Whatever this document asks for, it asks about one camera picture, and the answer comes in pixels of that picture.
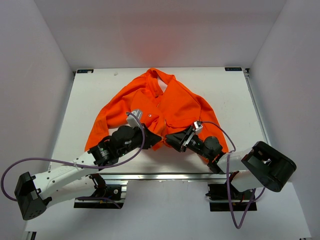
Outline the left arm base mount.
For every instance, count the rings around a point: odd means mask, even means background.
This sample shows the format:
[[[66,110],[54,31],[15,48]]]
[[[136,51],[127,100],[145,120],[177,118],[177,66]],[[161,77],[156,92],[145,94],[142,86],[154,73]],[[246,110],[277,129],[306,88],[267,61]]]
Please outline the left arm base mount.
[[[125,203],[127,181],[107,179],[98,173],[87,177],[93,183],[94,191],[89,196],[76,198],[75,209],[121,209]]]

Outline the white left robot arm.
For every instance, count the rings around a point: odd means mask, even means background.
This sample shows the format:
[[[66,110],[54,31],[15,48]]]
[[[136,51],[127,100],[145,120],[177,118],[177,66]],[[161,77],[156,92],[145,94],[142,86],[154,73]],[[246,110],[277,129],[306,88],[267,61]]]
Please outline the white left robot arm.
[[[23,220],[32,220],[48,207],[71,199],[111,197],[113,191],[99,174],[102,167],[114,166],[120,157],[136,148],[147,150],[161,139],[145,125],[124,125],[72,162],[35,175],[23,173],[14,191]]]

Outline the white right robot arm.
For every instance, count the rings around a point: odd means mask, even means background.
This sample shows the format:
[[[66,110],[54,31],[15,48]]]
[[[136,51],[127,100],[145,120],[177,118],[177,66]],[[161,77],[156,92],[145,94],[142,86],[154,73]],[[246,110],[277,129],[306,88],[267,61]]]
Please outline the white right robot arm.
[[[267,143],[258,141],[243,151],[227,153],[215,136],[201,140],[198,128],[189,126],[183,131],[167,134],[165,142],[178,152],[187,149],[208,160],[207,166],[214,174],[232,174],[225,187],[226,195],[236,200],[244,191],[265,187],[280,192],[297,169],[297,165]]]

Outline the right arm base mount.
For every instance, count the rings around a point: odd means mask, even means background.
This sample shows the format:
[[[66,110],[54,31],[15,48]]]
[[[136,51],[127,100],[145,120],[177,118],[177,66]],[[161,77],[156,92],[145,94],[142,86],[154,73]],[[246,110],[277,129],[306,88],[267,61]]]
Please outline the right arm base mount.
[[[203,173],[202,180],[207,182],[207,193],[205,197],[209,201],[211,212],[229,212],[229,199],[227,190],[227,178],[225,174]],[[230,189],[231,206],[235,212],[244,212],[251,197],[253,190],[239,192],[232,185]]]

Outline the orange jacket with pink lining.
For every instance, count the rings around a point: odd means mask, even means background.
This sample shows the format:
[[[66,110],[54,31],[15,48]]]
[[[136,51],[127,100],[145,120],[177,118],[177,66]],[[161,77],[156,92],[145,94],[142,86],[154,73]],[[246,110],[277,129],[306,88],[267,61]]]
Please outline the orange jacket with pink lining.
[[[156,68],[133,79],[100,110],[84,149],[87,151],[97,145],[109,135],[110,129],[126,124],[126,113],[134,110],[141,110],[141,123],[161,137],[180,132],[195,121],[204,121],[199,138],[217,137],[222,150],[228,151],[224,134],[214,126],[218,119],[210,104],[176,80],[173,74]]]

